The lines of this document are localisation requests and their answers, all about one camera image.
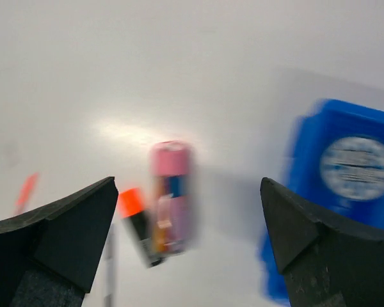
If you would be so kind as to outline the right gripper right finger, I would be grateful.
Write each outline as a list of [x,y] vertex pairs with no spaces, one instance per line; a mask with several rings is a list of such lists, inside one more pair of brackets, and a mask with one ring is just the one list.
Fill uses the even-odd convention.
[[291,306],[384,306],[384,230],[264,177],[264,218]]

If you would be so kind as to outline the blue round tape tin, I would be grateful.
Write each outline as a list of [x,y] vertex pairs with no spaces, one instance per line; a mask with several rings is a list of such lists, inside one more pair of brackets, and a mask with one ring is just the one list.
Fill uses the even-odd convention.
[[340,138],[324,150],[320,174],[343,198],[376,200],[384,196],[384,144],[371,138]]

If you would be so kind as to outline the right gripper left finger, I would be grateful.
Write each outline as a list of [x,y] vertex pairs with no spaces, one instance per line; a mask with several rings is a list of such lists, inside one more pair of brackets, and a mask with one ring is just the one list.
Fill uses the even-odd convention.
[[0,306],[81,306],[90,293],[118,191],[106,177],[0,221]]

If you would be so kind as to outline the orange clear pen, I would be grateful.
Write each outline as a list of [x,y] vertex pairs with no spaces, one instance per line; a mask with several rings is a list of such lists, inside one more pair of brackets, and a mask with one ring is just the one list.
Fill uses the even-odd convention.
[[39,174],[34,173],[25,179],[15,203],[15,216],[22,214],[25,211],[26,205],[35,189],[38,177]]

